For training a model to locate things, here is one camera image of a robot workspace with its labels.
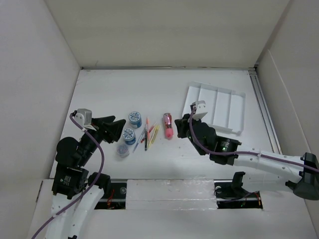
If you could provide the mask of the blue patterned tape roll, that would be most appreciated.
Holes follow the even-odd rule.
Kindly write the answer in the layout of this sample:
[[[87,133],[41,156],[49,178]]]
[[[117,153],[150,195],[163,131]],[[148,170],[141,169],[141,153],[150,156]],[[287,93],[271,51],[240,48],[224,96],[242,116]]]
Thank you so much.
[[[122,138],[127,145],[133,145],[136,142],[135,131],[131,128],[126,128],[122,132]]]
[[[142,116],[139,112],[134,111],[129,114],[129,123],[132,128],[139,128],[142,126]]]

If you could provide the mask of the clear jar of beads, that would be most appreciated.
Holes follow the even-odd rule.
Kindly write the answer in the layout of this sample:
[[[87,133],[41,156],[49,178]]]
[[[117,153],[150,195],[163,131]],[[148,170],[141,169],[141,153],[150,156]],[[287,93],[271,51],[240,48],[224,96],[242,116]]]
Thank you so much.
[[[117,155],[121,158],[129,156],[130,150],[125,143],[119,144],[116,149]]]

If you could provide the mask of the blue clear pen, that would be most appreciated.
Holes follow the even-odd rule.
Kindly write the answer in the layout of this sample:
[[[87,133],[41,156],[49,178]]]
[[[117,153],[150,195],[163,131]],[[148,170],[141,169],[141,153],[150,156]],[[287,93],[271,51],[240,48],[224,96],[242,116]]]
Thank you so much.
[[[134,149],[133,149],[133,153],[136,151],[138,145],[140,144],[140,142],[142,141],[142,139],[145,137],[145,132],[146,132],[146,128],[143,129],[139,139],[137,140],[135,146],[134,146]]]

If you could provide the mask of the red clear pen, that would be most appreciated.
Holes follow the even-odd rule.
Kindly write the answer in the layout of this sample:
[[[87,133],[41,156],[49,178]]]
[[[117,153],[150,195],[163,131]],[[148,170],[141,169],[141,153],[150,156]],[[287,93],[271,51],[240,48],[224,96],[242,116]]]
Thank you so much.
[[[151,133],[151,131],[154,129],[154,127],[156,126],[156,122],[153,124],[153,125],[149,125],[148,126],[148,133],[147,133],[147,137],[146,137],[146,139],[147,139],[147,141],[149,141],[150,140],[150,133]],[[141,139],[141,141],[140,141],[140,143],[142,143],[142,142],[144,142],[145,141],[145,136]]]

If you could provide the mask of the orange pen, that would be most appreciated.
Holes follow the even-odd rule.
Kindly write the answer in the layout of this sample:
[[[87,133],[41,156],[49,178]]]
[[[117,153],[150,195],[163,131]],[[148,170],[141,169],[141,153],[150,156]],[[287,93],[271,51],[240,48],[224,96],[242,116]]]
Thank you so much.
[[[145,151],[148,149],[149,142],[149,118],[146,117],[146,129],[145,129]]]

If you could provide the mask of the black pen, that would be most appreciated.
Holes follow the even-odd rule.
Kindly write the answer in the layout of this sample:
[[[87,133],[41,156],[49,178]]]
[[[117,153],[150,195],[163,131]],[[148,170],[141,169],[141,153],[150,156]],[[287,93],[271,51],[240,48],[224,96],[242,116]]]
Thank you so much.
[[[144,138],[144,143],[145,143],[145,147],[144,150],[147,151],[148,148],[148,127],[147,125],[145,126],[145,138]]]

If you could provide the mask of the pink glue bottle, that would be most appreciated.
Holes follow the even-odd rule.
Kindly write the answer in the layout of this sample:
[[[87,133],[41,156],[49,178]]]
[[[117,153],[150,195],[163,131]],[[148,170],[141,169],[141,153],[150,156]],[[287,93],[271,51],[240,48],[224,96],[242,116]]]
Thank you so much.
[[[173,128],[172,128],[172,117],[170,113],[163,114],[164,134],[166,139],[172,139]]]

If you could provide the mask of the yellow pen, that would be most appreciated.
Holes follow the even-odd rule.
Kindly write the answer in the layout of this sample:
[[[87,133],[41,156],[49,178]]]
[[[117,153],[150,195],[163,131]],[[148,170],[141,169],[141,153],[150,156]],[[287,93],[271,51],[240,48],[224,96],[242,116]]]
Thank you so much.
[[[158,134],[159,128],[160,128],[160,125],[157,124],[157,127],[156,127],[156,129],[155,129],[155,131],[154,131],[153,139],[152,139],[152,141],[151,141],[151,145],[152,145],[152,144],[154,143],[154,141],[155,141],[155,138],[156,138],[156,136],[157,136],[157,134]]]
[[[151,129],[150,129],[150,138],[149,138],[149,142],[148,142],[148,144],[147,144],[147,150],[149,149],[149,147],[150,147],[150,145],[151,145],[151,141],[152,141],[152,139],[153,139],[154,131],[155,131],[156,127],[157,127],[157,124],[154,124],[154,125],[151,127]]]

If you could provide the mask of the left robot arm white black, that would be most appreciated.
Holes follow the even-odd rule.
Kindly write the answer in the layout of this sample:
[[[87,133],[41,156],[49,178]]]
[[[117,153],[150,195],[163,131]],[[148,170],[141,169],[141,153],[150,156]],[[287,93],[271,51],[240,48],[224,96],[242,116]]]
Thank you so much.
[[[106,208],[119,209],[125,201],[126,183],[112,181],[103,174],[103,165],[92,174],[84,168],[95,150],[103,152],[101,143],[117,142],[126,121],[115,116],[92,118],[91,111],[78,109],[71,121],[83,131],[80,140],[65,137],[56,147],[57,162],[52,185],[51,218],[46,223],[47,239],[79,239],[101,199]]]

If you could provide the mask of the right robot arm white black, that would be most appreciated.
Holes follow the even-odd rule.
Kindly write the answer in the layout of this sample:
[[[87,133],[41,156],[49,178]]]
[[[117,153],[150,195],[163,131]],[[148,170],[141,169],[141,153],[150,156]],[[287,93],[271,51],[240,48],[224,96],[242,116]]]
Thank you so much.
[[[218,136],[216,130],[190,114],[174,121],[179,138],[187,138],[199,155],[219,165],[247,167],[259,174],[235,172],[231,192],[243,198],[256,191],[288,191],[306,200],[319,199],[319,163],[306,152],[287,156],[245,147],[240,141]]]

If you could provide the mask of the white compartment tray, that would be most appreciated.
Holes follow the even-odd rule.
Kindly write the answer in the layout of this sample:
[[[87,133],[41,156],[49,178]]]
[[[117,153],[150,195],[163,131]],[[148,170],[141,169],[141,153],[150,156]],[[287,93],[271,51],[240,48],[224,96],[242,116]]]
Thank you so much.
[[[244,130],[246,94],[200,82],[189,84],[182,114],[190,105],[205,101],[207,114],[202,121],[218,131],[240,135]]]

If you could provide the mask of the white foam block front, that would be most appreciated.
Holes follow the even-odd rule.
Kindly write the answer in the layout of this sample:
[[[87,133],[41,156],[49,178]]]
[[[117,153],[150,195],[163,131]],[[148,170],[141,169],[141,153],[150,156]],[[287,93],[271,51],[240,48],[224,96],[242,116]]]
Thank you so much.
[[[127,210],[216,210],[214,181],[207,179],[129,180]]]

